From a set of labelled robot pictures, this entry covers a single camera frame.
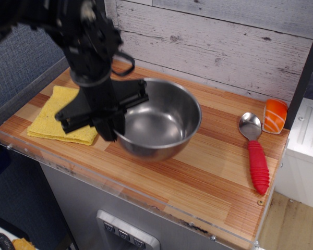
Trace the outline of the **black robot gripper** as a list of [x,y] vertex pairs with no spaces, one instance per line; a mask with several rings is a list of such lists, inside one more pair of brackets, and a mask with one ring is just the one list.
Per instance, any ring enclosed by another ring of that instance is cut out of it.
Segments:
[[70,76],[79,92],[55,115],[66,134],[89,125],[105,141],[116,141],[118,133],[125,134],[127,109],[149,100],[143,79],[115,81],[105,76],[94,80],[74,72]]

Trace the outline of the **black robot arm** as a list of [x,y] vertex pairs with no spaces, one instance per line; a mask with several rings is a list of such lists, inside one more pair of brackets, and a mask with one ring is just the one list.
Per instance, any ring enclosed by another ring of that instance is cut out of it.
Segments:
[[55,116],[64,132],[95,127],[106,141],[125,133],[127,109],[148,100],[146,81],[115,81],[114,56],[119,51],[118,29],[96,1],[0,1],[0,42],[14,26],[41,28],[63,51],[77,96]]

